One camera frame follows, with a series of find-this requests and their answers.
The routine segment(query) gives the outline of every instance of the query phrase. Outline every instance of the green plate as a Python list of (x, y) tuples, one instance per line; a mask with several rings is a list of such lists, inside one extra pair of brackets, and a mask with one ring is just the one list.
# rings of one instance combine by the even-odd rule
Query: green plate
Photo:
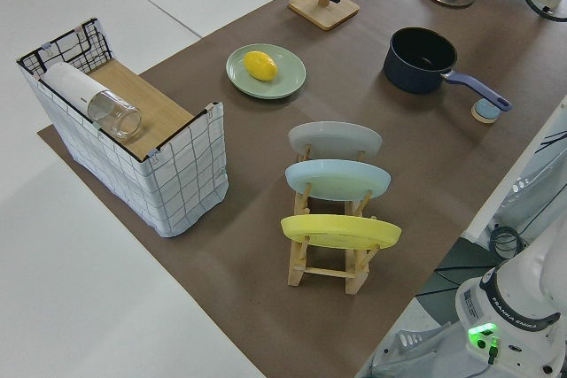
[[(244, 57), (251, 50), (268, 54), (277, 65), (277, 76), (272, 81), (254, 79), (245, 69)], [(303, 62), (287, 49), (273, 44), (249, 44), (235, 50), (227, 60), (227, 74), (232, 83), (246, 95), (260, 99), (278, 99), (291, 95), (306, 78)]]

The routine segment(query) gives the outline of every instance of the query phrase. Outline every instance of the brown table surface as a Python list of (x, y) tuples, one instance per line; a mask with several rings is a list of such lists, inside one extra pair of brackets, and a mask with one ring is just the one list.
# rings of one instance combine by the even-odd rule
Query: brown table surface
[[(188, 111), (224, 103), (229, 192), (184, 235), (159, 238), (73, 163), (52, 127), (41, 135), (268, 378), (352, 377), (563, 99), (567, 25), (540, 19), (524, 0), (477, 0), (466, 9), (352, 0), (358, 15), (324, 32), (289, 1), (275, 0), (143, 74)], [(396, 89), (382, 64), (391, 34), (412, 26), (447, 37), (459, 54), (455, 68), (501, 93), (513, 111), (484, 125), (470, 115), (478, 96), (466, 88), (444, 84), (427, 96)], [(231, 84), (227, 57), (256, 42), (303, 60), (299, 92), (264, 101)], [(290, 243), (279, 220), (292, 214), (284, 170), (296, 160), (287, 133), (317, 120), (357, 123), (384, 138), (370, 162), (390, 172), (392, 184), (365, 214), (403, 231), (372, 260), (356, 296), (338, 278), (306, 275), (299, 287), (286, 285)], [(339, 251), (314, 255), (325, 266), (343, 262)]]

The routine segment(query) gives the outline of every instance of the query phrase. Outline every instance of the yellow lemon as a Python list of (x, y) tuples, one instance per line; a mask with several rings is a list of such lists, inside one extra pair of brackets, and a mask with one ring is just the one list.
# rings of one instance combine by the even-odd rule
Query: yellow lemon
[(245, 54), (244, 64), (255, 79), (270, 81), (277, 75), (277, 65), (267, 53), (251, 50)]

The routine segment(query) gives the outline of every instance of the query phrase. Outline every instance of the blue handle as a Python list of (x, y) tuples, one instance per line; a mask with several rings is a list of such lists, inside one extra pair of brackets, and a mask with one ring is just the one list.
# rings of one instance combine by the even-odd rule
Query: blue handle
[(445, 79), (447, 83), (450, 84), (462, 84), (470, 89), (473, 89), (484, 99), (494, 105), (501, 111), (510, 111), (512, 109), (512, 104), (504, 99), (502, 96), (498, 95), (483, 82), (478, 81), (474, 77), (467, 74), (457, 73), (455, 71), (449, 71), (448, 73), (441, 74), (441, 77)]

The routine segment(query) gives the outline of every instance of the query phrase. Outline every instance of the wooden board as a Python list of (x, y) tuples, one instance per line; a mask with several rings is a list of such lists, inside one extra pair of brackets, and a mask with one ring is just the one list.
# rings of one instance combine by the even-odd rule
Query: wooden board
[(142, 113), (140, 129), (126, 141), (120, 141), (140, 160), (193, 119), (193, 115), (116, 59), (104, 63), (89, 76)]
[(328, 2), (326, 6), (321, 5), (320, 0), (291, 0), (288, 6), (325, 31), (353, 17), (360, 9), (350, 0), (341, 0), (338, 4)]

